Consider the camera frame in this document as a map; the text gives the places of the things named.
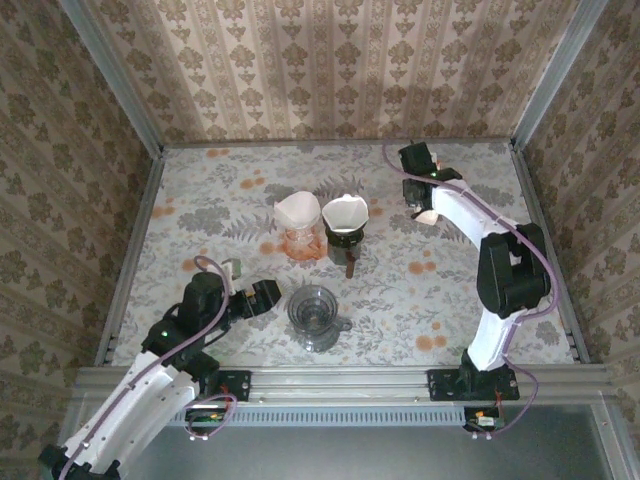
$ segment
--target cup handle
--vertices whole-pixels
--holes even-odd
[[[348,318],[338,318],[338,329],[341,332],[348,332],[353,328],[353,322]]]

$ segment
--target pour-over dripper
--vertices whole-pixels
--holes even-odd
[[[322,218],[327,227],[328,256],[336,265],[346,265],[347,278],[351,278],[369,220],[367,203],[358,195],[343,195],[325,205]]]
[[[284,227],[284,252],[303,261],[322,256],[322,246],[315,225],[320,218],[320,204],[311,192],[296,192],[274,205],[274,218]]]

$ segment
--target floral table surface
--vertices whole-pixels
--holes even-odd
[[[392,158],[402,146],[388,147]],[[506,143],[430,148],[505,216],[529,220]],[[196,273],[196,254],[241,259],[239,288],[275,278],[283,290],[272,311],[240,320],[207,348],[223,365],[459,363],[480,320],[478,252],[447,219],[428,226],[409,218],[401,179],[385,166],[379,144],[186,148],[164,155],[113,364],[130,365],[149,327],[181,300]],[[370,220],[353,279],[327,257],[300,263],[282,253],[273,204],[298,190],[313,192],[321,205],[343,193],[367,200]],[[309,283],[329,288],[340,314],[354,324],[321,354],[294,340],[286,313],[288,297]],[[525,364],[572,363],[557,313],[525,323],[511,352]]]

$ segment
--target wire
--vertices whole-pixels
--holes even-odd
[[[233,414],[236,412],[236,408],[238,408],[238,399],[236,398],[236,396],[233,393],[219,393],[217,395],[213,395],[212,397],[209,397],[205,400],[194,400],[193,402],[191,402],[189,405],[187,405],[185,408],[189,408],[195,404],[202,404],[202,403],[206,403],[206,402],[211,402],[213,400],[218,400],[220,398],[226,398],[228,400],[231,400],[231,405],[227,408],[227,411],[224,414],[224,419],[222,420],[222,422],[220,422],[220,424],[218,426],[216,426],[216,429],[208,434],[200,434],[197,433],[193,430],[193,423],[195,422],[196,416],[192,417],[189,422],[187,423],[187,425],[184,427],[184,429],[187,431],[187,433],[195,438],[200,438],[202,440],[209,440],[211,437],[213,437],[214,435],[217,435],[218,432],[220,432],[220,430],[222,430],[223,427],[225,427],[227,425],[227,423],[229,423],[229,421],[231,420],[231,417],[233,417]]]
[[[220,275],[220,277],[222,278],[223,298],[222,298],[222,305],[220,306],[220,310],[218,311],[218,313],[216,313],[216,315],[213,317],[213,320],[211,320],[211,322],[205,328],[200,330],[191,338],[188,338],[187,340],[182,342],[180,345],[172,348],[171,350],[169,350],[167,353],[159,357],[154,362],[150,363],[139,374],[133,377],[133,380],[127,383],[126,388],[122,389],[122,391],[118,394],[118,396],[105,408],[105,411],[102,413],[100,418],[96,420],[96,423],[89,430],[89,432],[87,432],[87,435],[79,443],[78,447],[75,449],[73,454],[71,454],[71,456],[69,457],[69,460],[67,460],[67,463],[65,463],[64,467],[62,468],[60,472],[60,476],[58,477],[58,480],[66,480],[69,470],[71,470],[73,463],[80,455],[80,452],[82,451],[82,449],[89,448],[89,445],[91,444],[90,443],[91,440],[93,439],[95,434],[98,432],[100,427],[104,424],[104,422],[106,422],[107,418],[109,418],[109,415],[113,413],[113,411],[120,404],[120,402],[127,396],[127,394],[136,387],[136,384],[140,381],[140,379],[144,378],[144,376],[147,375],[147,373],[149,373],[151,370],[156,368],[158,365],[161,365],[164,361],[170,359],[171,357],[173,357],[177,353],[180,353],[182,350],[184,350],[188,346],[194,344],[201,338],[205,337],[207,333],[209,333],[209,331],[211,331],[213,327],[216,326],[216,324],[220,321],[224,313],[227,311],[227,307],[229,306],[229,292],[231,291],[231,288],[229,286],[229,281],[227,279],[226,274],[224,273],[224,270],[222,270],[220,265],[218,265],[216,262],[214,262],[210,258],[205,257],[203,255],[197,255],[196,257],[194,257],[193,262],[195,263],[196,267],[198,267],[203,272],[206,272],[207,269],[206,267],[203,267],[200,265],[199,263],[200,260],[205,260],[209,264],[208,266],[214,267],[218,271],[218,274]]]
[[[509,223],[505,222],[503,220],[502,216],[497,215],[490,207],[486,206],[471,190],[469,190],[468,188],[467,189],[462,189],[462,188],[458,187],[457,185],[452,185],[452,184],[449,184],[449,183],[446,183],[446,182],[442,182],[440,180],[435,180],[433,178],[419,177],[417,175],[411,175],[411,174],[399,169],[393,163],[391,163],[391,160],[389,160],[389,156],[387,155],[387,142],[382,144],[382,156],[383,156],[384,161],[386,162],[386,164],[392,170],[394,170],[396,173],[399,173],[403,177],[410,178],[412,180],[417,180],[417,181],[423,182],[423,183],[430,183],[432,185],[437,185],[438,187],[443,187],[443,188],[446,188],[448,190],[453,190],[454,192],[459,193],[460,195],[468,198],[476,207],[478,207],[489,218],[491,218],[494,222],[496,222],[497,224],[499,224],[503,228],[506,228],[509,232],[511,232],[518,239],[518,241],[520,243],[524,244],[529,250],[531,250],[531,253],[533,253],[536,256],[536,258],[540,261],[540,263],[542,264],[544,269],[549,274],[549,279],[551,281],[551,292],[553,293],[551,302],[549,303],[547,308],[545,308],[543,310],[540,310],[540,311],[537,311],[537,312],[527,313],[527,314],[519,317],[514,322],[514,324],[512,325],[511,329],[509,330],[509,333],[507,334],[507,338],[505,340],[505,343],[504,343],[504,345],[502,347],[502,352],[501,353],[502,353],[502,358],[503,358],[504,362],[510,368],[515,370],[516,372],[520,372],[520,373],[528,376],[533,381],[533,392],[531,393],[531,396],[527,400],[527,403],[525,404],[524,408],[518,413],[518,415],[515,416],[515,418],[511,422],[509,422],[509,424],[505,425],[504,427],[502,427],[499,430],[495,430],[492,433],[492,435],[495,437],[496,435],[500,435],[500,434],[502,434],[504,432],[507,432],[508,430],[510,430],[513,427],[513,425],[515,425],[524,416],[524,414],[527,412],[527,410],[529,410],[529,408],[531,408],[531,405],[533,404],[534,400],[536,399],[536,396],[538,395],[538,389],[540,387],[538,379],[535,377],[535,375],[533,373],[529,372],[528,370],[525,370],[524,368],[521,368],[521,367],[518,367],[518,366],[514,365],[509,360],[509,358],[507,357],[508,351],[509,351],[509,346],[511,345],[511,341],[513,340],[513,337],[515,335],[517,327],[519,327],[524,321],[533,320],[534,318],[543,317],[543,316],[551,313],[558,306],[559,292],[560,292],[560,290],[558,288],[558,277],[556,276],[555,272],[553,271],[553,267],[551,266],[549,261],[545,258],[543,253],[533,243],[531,243],[529,241],[529,239],[527,239],[524,235],[522,235],[516,228],[514,228]]]

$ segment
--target gray panel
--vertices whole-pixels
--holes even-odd
[[[518,122],[513,134],[517,147],[524,148],[533,135],[608,1],[582,0],[578,4],[575,15]]]
[[[507,416],[513,417],[508,410]],[[208,442],[165,428],[130,480],[603,480],[588,407],[534,408],[495,440],[461,428],[229,428]]]

